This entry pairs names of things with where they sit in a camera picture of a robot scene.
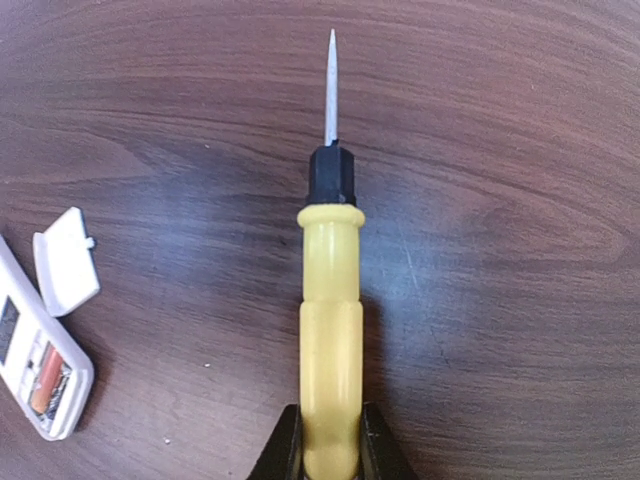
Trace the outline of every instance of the black clamp jaw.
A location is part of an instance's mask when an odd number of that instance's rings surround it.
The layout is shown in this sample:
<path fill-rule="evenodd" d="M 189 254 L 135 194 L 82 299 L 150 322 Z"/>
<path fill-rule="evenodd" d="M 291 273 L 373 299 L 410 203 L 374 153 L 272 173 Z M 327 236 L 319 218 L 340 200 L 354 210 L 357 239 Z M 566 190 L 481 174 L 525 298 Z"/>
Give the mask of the black clamp jaw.
<path fill-rule="evenodd" d="M 418 480 L 375 404 L 364 404 L 360 425 L 358 480 Z M 287 405 L 247 480 L 304 478 L 300 407 Z"/>

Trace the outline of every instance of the screwdriver shaft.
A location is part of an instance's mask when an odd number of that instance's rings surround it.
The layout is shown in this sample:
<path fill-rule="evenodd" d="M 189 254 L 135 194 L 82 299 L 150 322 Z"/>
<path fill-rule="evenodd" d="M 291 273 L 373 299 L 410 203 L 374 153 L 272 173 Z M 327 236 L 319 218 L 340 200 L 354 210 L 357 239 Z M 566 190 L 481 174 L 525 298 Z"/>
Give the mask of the screwdriver shaft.
<path fill-rule="evenodd" d="M 331 29 L 327 59 L 327 98 L 325 103 L 324 144 L 330 146 L 338 139 L 338 52 L 336 31 Z"/>

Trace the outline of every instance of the screwdriver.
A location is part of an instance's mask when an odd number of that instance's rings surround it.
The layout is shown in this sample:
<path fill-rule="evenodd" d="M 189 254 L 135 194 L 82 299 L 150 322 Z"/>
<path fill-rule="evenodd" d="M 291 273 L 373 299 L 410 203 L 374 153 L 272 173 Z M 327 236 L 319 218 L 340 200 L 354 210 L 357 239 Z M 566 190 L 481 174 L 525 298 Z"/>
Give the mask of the screwdriver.
<path fill-rule="evenodd" d="M 310 480 L 353 480 L 359 467 L 363 310 L 354 156 L 338 144 L 338 58 L 331 30 L 325 142 L 311 155 L 303 229 L 300 412 Z"/>

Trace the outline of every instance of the black ferrule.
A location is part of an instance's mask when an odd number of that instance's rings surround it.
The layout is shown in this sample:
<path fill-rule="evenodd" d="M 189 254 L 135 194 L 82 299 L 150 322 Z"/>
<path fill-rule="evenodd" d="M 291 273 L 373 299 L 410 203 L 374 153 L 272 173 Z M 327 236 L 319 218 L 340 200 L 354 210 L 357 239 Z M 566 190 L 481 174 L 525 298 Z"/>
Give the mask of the black ferrule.
<path fill-rule="evenodd" d="M 341 203 L 356 205 L 353 154 L 338 145 L 319 147 L 309 163 L 307 205 Z"/>

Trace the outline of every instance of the table surface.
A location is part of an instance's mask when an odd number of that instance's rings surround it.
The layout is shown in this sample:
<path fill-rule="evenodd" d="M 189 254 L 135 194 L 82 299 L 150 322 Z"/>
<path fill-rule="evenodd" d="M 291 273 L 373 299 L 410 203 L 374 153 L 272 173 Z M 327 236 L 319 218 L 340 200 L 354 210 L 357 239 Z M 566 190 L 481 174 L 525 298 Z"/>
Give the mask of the table surface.
<path fill-rule="evenodd" d="M 331 27 L 366 398 L 422 478 L 637 478 L 635 0 L 1 2 L 0 231 L 33 277 L 81 207 L 102 292 L 78 432 L 1 387 L 0 478 L 246 477 L 297 398 Z"/>

